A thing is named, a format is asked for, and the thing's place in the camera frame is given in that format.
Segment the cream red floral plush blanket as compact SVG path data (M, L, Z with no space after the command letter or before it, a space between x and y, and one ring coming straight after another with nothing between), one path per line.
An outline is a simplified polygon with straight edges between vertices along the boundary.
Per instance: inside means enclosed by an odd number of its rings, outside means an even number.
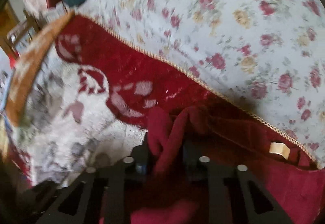
M115 162L139 143L149 111L178 114L190 106L242 111L299 147L318 167L311 144L300 142L298 122L311 113L300 93L297 67L273 67L266 52L221 38L189 67L143 50L74 15L51 45L27 97L12 142L30 185L67 185L104 153Z

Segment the wooden picture frame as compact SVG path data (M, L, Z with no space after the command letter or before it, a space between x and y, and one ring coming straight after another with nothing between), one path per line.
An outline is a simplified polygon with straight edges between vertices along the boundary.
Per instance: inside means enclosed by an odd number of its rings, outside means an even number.
M15 53L18 52L16 46L26 34L29 36L30 40L32 40L30 35L31 29L33 29L35 33L38 33L41 29L37 19L33 17L32 14L27 12L25 9L23 10L23 13L25 15L25 20L19 22L13 29L11 29L4 39L11 50Z

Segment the dark red small garment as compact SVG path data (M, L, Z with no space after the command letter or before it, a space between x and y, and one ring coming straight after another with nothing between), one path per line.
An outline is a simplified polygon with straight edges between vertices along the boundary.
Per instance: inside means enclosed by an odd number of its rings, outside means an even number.
M185 142L217 164L246 165L292 223L324 223L324 170L242 111L222 102L177 115L155 107L146 125L151 165L142 186L127 194L130 223L209 223L208 193L184 171Z

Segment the white rose print bedsheet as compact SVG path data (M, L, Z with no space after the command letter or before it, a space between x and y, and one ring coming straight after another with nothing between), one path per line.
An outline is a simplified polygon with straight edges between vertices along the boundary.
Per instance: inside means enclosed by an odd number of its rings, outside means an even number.
M266 52L273 67L297 67L310 98L300 142L324 168L324 6L320 0L86 0L75 12L126 42L189 67L221 38Z

